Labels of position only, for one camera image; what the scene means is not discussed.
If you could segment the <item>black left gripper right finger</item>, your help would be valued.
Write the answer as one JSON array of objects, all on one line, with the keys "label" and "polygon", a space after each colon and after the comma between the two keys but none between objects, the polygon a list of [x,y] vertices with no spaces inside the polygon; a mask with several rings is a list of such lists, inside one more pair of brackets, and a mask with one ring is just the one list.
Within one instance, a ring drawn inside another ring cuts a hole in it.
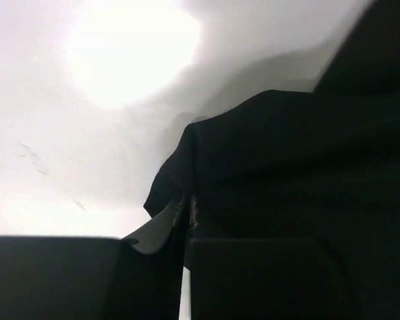
[{"label": "black left gripper right finger", "polygon": [[229,226],[190,200],[192,319],[357,319],[359,304],[314,207],[241,209]]}]

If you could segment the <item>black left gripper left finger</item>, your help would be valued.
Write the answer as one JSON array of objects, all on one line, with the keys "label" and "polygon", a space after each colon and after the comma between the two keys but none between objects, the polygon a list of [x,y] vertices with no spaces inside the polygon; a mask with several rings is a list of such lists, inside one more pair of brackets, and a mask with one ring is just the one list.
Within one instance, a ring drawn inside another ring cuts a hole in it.
[{"label": "black left gripper left finger", "polygon": [[187,206],[122,239],[0,237],[0,319],[177,319]]}]

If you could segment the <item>black shorts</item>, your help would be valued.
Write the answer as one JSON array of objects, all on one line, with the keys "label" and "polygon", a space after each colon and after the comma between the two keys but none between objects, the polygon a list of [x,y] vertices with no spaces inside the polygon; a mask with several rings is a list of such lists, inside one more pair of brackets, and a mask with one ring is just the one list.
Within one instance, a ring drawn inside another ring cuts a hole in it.
[{"label": "black shorts", "polygon": [[328,241],[362,317],[400,319],[400,1],[366,10],[313,92],[188,125],[144,207],[182,195],[231,236]]}]

